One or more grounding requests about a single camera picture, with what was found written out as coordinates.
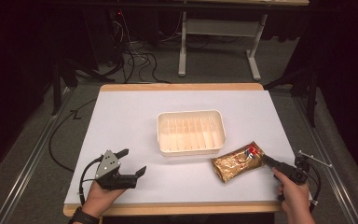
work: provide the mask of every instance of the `cable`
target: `cable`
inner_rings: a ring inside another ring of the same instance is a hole
[[[231,44],[234,43],[236,41],[238,41],[240,38],[244,38],[244,36],[221,36],[221,35],[209,35],[208,36],[210,38],[210,40],[212,40],[212,43],[223,43],[223,44]],[[219,38],[232,38],[232,40],[223,40],[223,39],[216,39],[217,37]]]
[[[113,74],[116,73],[118,70],[120,70],[123,66],[124,66],[124,58],[121,56],[121,57],[118,59],[118,64],[116,65],[116,67],[115,67],[114,69],[112,69],[111,71],[105,73],[105,74],[101,74],[101,76],[107,77],[107,76],[113,75]]]
[[[126,77],[126,70],[124,69],[124,66],[123,66],[123,77],[124,77],[124,84],[126,83],[127,81],[127,77]]]
[[[138,77],[143,81],[143,82],[146,82],[143,78],[142,78],[142,70],[144,70],[148,65],[150,65],[152,62],[150,60],[149,57],[152,57],[153,60],[154,60],[154,67],[153,67],[153,70],[152,70],[152,73],[151,73],[151,76],[153,77],[153,79],[156,80],[157,83],[171,83],[169,81],[166,81],[166,80],[162,80],[162,79],[158,79],[155,75],[155,71],[157,70],[157,59],[156,59],[156,56],[152,53],[145,53],[145,52],[140,52],[138,51],[138,56],[141,57],[143,60],[145,60],[144,62],[140,63],[140,64],[135,64],[135,60],[133,58],[133,54],[128,51],[128,52],[125,52],[126,54],[129,54],[131,56],[130,59],[127,60],[127,64],[131,65],[132,68],[134,68],[135,66],[142,66],[139,71],[138,71]]]
[[[190,35],[189,37],[192,37],[193,39],[195,39],[196,37],[198,37],[198,38],[200,38],[200,37],[203,37],[201,40],[206,40],[206,42],[202,45],[202,46],[200,46],[200,47],[191,47],[190,45],[189,45],[189,41],[186,41],[186,46],[188,47],[188,48],[190,48],[190,49],[203,49],[203,48],[205,48],[206,46],[208,46],[208,44],[210,43],[209,41],[210,41],[210,39],[208,38],[208,36],[205,36],[205,35]]]
[[[180,36],[181,35],[177,35],[171,39],[166,39],[166,40],[160,42],[160,44],[167,46],[167,47],[175,47],[175,46],[181,45],[182,44],[181,39],[178,39],[178,37],[180,37]]]
[[[313,166],[311,163],[309,163],[310,167],[312,168],[312,170],[315,172],[317,178],[318,178],[318,182],[317,182],[317,187],[316,187],[316,192],[312,197],[312,203],[310,204],[310,212],[313,211],[313,209],[315,208],[315,206],[318,204],[318,197],[319,197],[319,193],[321,192],[321,188],[322,188],[322,180],[321,180],[321,176],[319,175],[318,170],[315,168],[315,166]]]
[[[83,205],[86,200],[85,200],[85,197],[84,197],[84,192],[83,192],[83,182],[84,182],[84,176],[86,175],[86,172],[88,171],[88,169],[94,164],[94,163],[97,163],[97,162],[101,162],[103,160],[103,155],[101,155],[99,158],[93,160],[92,162],[89,163],[89,165],[86,166],[86,168],[84,169],[83,171],[83,174],[81,175],[80,177],[80,183],[79,183],[79,198],[80,198],[80,202],[81,202],[81,205]]]
[[[170,37],[166,38],[166,39],[160,40],[159,42],[162,43],[164,41],[175,39],[176,37],[180,36],[180,35],[177,35],[177,32],[179,30],[181,22],[182,22],[182,12],[179,13],[179,21],[178,21],[178,24],[176,25],[176,29],[175,29],[175,31],[173,31],[172,35]]]
[[[61,166],[61,168],[65,169],[65,170],[67,170],[67,171],[69,171],[69,172],[72,172],[72,173],[73,173],[75,170],[73,170],[73,169],[71,169],[71,168],[69,168],[69,167],[63,165],[63,164],[60,163],[59,161],[57,161],[57,159],[56,159],[56,158],[54,157],[54,155],[53,155],[52,148],[51,148],[51,144],[52,144],[52,140],[53,140],[54,134],[59,130],[59,128],[60,128],[72,115],[74,115],[74,114],[76,115],[77,112],[78,112],[78,110],[80,110],[80,109],[83,108],[84,106],[86,106],[86,105],[88,105],[88,104],[90,104],[91,102],[94,102],[94,101],[96,101],[96,100],[97,100],[97,99],[92,99],[92,100],[86,102],[85,104],[83,104],[82,106],[80,106],[78,109],[76,109],[76,110],[71,110],[71,113],[70,113],[65,119],[63,119],[63,120],[60,122],[59,125],[57,125],[57,127],[54,129],[53,133],[51,134],[51,136],[50,136],[50,138],[49,138],[49,140],[48,140],[48,153],[49,153],[50,157],[53,159],[53,161],[54,161],[55,163],[57,163],[59,166]]]
[[[130,75],[128,77],[126,77],[126,75],[124,74],[124,69],[123,69],[123,74],[124,74],[124,84],[127,84],[130,80],[130,78],[132,77],[132,74],[133,74],[133,70],[135,69],[135,59],[133,58],[132,54],[130,53],[130,56],[132,58],[132,61],[133,61],[133,65],[131,67],[131,72],[130,72]]]
[[[313,176],[310,175],[310,174],[306,174],[306,176],[307,176],[308,178],[311,178],[311,179],[313,180],[313,182],[314,182],[316,185],[318,185],[318,182],[316,181],[315,177],[313,177]]]
[[[120,64],[120,65],[116,66],[114,69],[110,70],[109,72],[101,75],[101,74],[95,72],[94,70],[89,69],[87,66],[84,66],[84,65],[77,63],[73,60],[70,60],[70,59],[65,59],[65,60],[69,65],[74,67],[74,69],[81,70],[81,71],[85,72],[86,74],[88,74],[94,78],[100,79],[101,81],[105,81],[105,82],[115,82],[114,79],[108,78],[106,76],[110,76],[110,75],[114,74],[115,72],[117,72],[121,68],[120,66],[122,65],[122,64]]]
[[[121,28],[121,38],[120,38],[120,41],[119,41],[119,43],[121,43],[121,42],[123,42],[123,37],[124,37],[124,29],[123,29],[123,26],[122,26],[120,23],[118,23],[117,21],[113,21],[113,23],[114,23],[114,24],[117,24],[117,25]],[[112,40],[113,40],[114,42],[115,42],[115,37],[116,37],[117,32],[118,32],[118,28],[116,29],[115,36],[111,36],[111,35],[110,35],[110,37],[112,37]]]
[[[121,18],[123,19],[123,22],[124,22],[124,26],[126,27],[127,36],[129,38],[129,43],[130,43],[130,45],[132,47],[132,50],[135,52],[136,55],[138,55],[138,53],[136,52],[135,48],[132,45],[132,42],[131,42],[131,39],[130,39],[130,31],[129,31],[129,28],[128,28],[127,23],[126,23],[126,19],[124,18],[123,11],[120,10],[120,13],[121,13]]]
[[[141,46],[138,47],[137,49],[135,50],[139,50],[139,49],[143,49],[145,47],[145,41],[131,41],[132,44],[139,44],[141,43]]]
[[[87,181],[94,181],[94,180],[96,180],[96,179],[85,179],[85,180],[83,180],[83,183],[87,182]]]

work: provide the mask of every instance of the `gripper jaw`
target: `gripper jaw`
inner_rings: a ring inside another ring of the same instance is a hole
[[[107,150],[103,155],[103,160],[98,167],[95,180],[102,189],[135,189],[139,177],[143,176],[146,166],[138,170],[135,175],[121,175],[118,171],[121,162],[118,160],[128,155],[129,150],[123,149],[118,153]]]

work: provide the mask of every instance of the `metal rail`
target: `metal rail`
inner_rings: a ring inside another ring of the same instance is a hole
[[[21,198],[21,195],[25,191],[31,179],[31,176],[33,175],[34,170],[40,161],[40,158],[43,156],[43,148],[45,148],[45,144],[51,135],[54,125],[60,117],[64,106],[68,103],[69,98],[72,96],[73,92],[74,91],[71,91],[69,88],[66,88],[64,90],[63,96],[65,96],[65,98],[62,106],[59,108],[56,115],[51,116],[50,120],[48,121],[48,124],[46,125],[39,140],[37,141],[34,150],[28,158],[28,161],[22,168],[19,177],[17,178],[15,184],[13,185],[13,188],[7,196],[7,199],[5,200],[4,204],[0,209],[0,224],[8,223],[11,215],[13,214],[14,209],[16,208],[16,205]]]
[[[294,98],[295,104],[299,111],[301,111],[300,115],[302,116],[302,119],[307,124],[308,129],[310,130],[310,135],[312,136],[313,141],[315,142],[316,148],[319,152],[318,157],[321,158],[322,161],[328,164],[332,164],[328,152],[326,148],[324,147],[324,144],[316,131],[315,128],[311,127],[307,116],[306,116],[306,108],[301,102],[301,99],[298,97]],[[334,165],[332,167],[324,166],[324,172],[327,176],[327,179],[330,182],[330,186],[333,189],[334,193],[336,194],[337,200],[341,206],[341,209],[345,215],[345,218],[348,220],[348,223],[351,224],[358,224],[358,214],[356,212],[356,209],[351,202],[351,198],[347,192],[347,188],[345,187],[342,180],[339,178],[338,173]]]

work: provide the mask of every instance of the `table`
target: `table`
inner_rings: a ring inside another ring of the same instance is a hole
[[[158,151],[158,114],[202,109],[216,109],[222,114],[227,139],[219,153],[163,157]],[[119,152],[123,148],[128,148],[130,153],[120,159],[120,173],[133,174],[145,165],[146,173],[138,179],[136,189],[127,190],[104,216],[280,211],[275,194],[279,183],[267,166],[223,184],[209,162],[210,158],[252,141],[271,157],[293,164],[293,150],[269,92],[260,84],[104,85],[94,107],[63,212],[69,217],[80,204],[77,188],[85,166],[107,149]],[[95,170],[96,167],[91,167],[85,178],[93,178]],[[85,183],[86,194],[89,187],[90,184]]]
[[[215,2],[231,4],[258,4],[258,5],[286,5],[286,6],[307,6],[309,0],[185,0],[187,2]],[[198,20],[188,19],[187,13],[182,13],[182,45],[179,55],[179,77],[186,75],[186,35],[230,35],[230,36],[249,36],[253,38],[251,49],[246,50],[246,58],[251,68],[252,76],[255,81],[261,79],[260,73],[255,62],[255,52],[263,34],[268,14],[262,14],[259,21],[219,21],[219,20]]]

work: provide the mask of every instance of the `white paper sheet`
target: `white paper sheet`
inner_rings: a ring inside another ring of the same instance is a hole
[[[163,112],[220,111],[226,142],[218,154],[163,157],[157,138],[157,117]],[[80,203],[78,185],[85,167],[107,149],[129,155],[120,159],[120,173],[133,175],[147,166],[136,189],[115,203],[196,203],[276,201],[278,182],[263,166],[226,184],[210,158],[255,141],[270,157],[293,164],[295,155],[267,91],[101,91],[94,108],[76,170],[64,203]],[[86,174],[93,178],[97,164]],[[87,192],[90,182],[84,183]]]

